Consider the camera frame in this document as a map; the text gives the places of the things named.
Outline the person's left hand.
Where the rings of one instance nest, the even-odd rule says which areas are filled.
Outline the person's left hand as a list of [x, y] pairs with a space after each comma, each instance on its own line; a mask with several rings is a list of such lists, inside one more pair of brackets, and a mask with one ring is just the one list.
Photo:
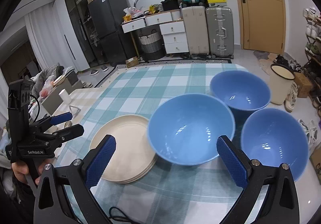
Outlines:
[[[38, 185], [40, 182], [40, 176], [43, 172], [43, 169], [45, 167], [46, 164], [48, 163], [53, 163], [53, 159], [45, 159], [38, 167], [38, 174], [39, 177], [35, 180], [35, 184]], [[12, 170], [14, 172], [15, 177], [17, 178], [17, 180], [19, 180], [22, 183], [27, 184], [27, 180], [25, 178], [26, 175], [29, 175], [29, 168], [27, 166], [27, 164], [25, 162], [22, 161], [18, 161], [18, 162], [14, 162], [11, 165]]]

